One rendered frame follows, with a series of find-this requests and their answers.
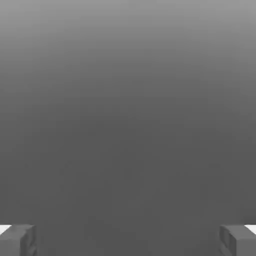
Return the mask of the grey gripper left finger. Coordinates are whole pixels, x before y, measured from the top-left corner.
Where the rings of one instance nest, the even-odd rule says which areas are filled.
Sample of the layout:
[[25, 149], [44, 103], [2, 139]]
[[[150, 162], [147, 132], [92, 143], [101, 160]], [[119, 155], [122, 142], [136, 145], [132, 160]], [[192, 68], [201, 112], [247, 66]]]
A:
[[0, 231], [0, 256], [38, 256], [36, 225], [5, 226]]

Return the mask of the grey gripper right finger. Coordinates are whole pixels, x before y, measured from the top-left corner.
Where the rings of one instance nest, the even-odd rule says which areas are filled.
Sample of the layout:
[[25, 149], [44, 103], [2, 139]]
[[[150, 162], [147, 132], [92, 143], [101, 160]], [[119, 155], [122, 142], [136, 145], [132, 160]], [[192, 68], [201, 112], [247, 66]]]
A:
[[256, 256], [256, 224], [221, 225], [218, 256]]

